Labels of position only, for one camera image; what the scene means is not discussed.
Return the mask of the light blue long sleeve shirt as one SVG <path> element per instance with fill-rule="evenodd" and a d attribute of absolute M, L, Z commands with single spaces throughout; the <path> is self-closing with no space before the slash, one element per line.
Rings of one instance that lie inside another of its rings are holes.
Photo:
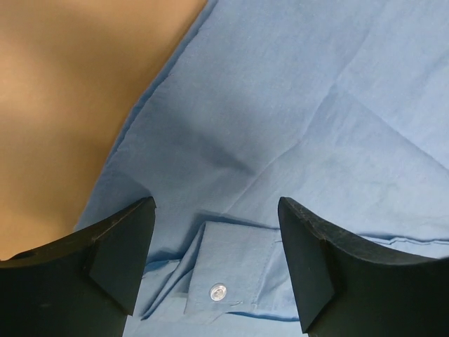
<path fill-rule="evenodd" d="M 79 220 L 147 195 L 126 336 L 299 336 L 277 204 L 448 255 L 448 2 L 209 1 Z"/>

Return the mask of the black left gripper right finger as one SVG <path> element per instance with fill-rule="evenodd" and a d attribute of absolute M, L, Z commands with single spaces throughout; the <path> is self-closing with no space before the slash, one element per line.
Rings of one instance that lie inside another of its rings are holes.
<path fill-rule="evenodd" d="M 448 259 L 381 246 L 283 197 L 283 248 L 309 336 L 448 335 Z"/>

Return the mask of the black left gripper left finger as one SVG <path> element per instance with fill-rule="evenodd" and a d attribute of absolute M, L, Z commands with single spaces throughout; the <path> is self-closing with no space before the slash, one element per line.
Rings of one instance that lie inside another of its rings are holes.
<path fill-rule="evenodd" d="M 156 205 L 114 215 L 1 262 L 2 336 L 122 336 L 145 268 Z"/>

